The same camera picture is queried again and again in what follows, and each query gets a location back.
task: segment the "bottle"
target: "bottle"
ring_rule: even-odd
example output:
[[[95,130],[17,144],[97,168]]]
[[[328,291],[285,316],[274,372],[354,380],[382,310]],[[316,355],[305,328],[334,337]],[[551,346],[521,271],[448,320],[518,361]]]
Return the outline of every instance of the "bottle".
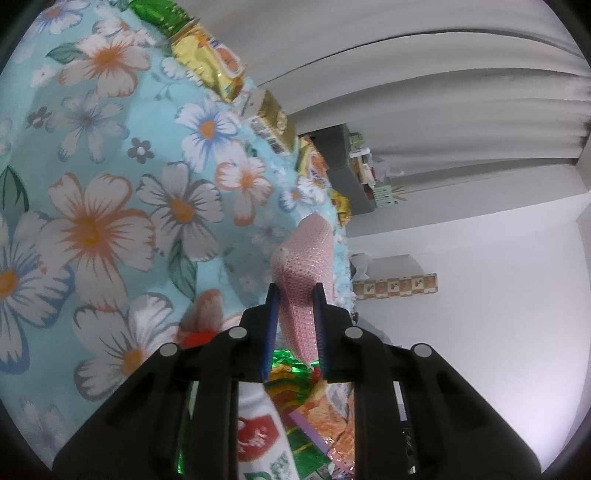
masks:
[[[240,382],[239,480],[298,480],[281,417],[262,384]]]

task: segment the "decorative tile border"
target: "decorative tile border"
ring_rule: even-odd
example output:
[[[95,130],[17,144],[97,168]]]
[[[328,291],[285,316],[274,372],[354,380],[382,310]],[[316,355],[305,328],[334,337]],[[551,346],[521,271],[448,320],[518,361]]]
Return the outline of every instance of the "decorative tile border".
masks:
[[[363,280],[353,282],[357,300],[389,299],[413,295],[437,293],[437,274],[413,277],[388,278],[387,280]]]

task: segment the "pink knitted fabric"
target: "pink knitted fabric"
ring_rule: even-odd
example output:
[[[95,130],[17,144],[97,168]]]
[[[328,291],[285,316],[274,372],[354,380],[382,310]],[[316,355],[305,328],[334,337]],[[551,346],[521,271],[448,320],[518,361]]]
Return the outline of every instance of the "pink knitted fabric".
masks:
[[[312,289],[323,283],[332,301],[332,261],[332,228],[318,213],[304,218],[271,258],[273,282],[281,294],[281,331],[293,355],[306,365],[318,360]]]

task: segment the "red label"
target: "red label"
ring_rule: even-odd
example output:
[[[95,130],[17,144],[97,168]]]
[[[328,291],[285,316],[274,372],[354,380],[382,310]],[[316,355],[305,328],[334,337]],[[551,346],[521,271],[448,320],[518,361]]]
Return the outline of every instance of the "red label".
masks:
[[[252,462],[265,455],[279,438],[273,417],[238,418],[238,461]]]

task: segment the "floral bedsheet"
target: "floral bedsheet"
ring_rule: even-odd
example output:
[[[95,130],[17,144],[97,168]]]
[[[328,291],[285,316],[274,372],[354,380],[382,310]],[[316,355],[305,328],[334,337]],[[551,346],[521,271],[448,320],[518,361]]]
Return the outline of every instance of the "floral bedsheet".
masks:
[[[0,398],[48,466],[189,308],[224,326],[262,303],[272,251],[313,211],[351,309],[327,181],[241,124],[245,98],[223,103],[100,0],[44,11],[0,75]]]

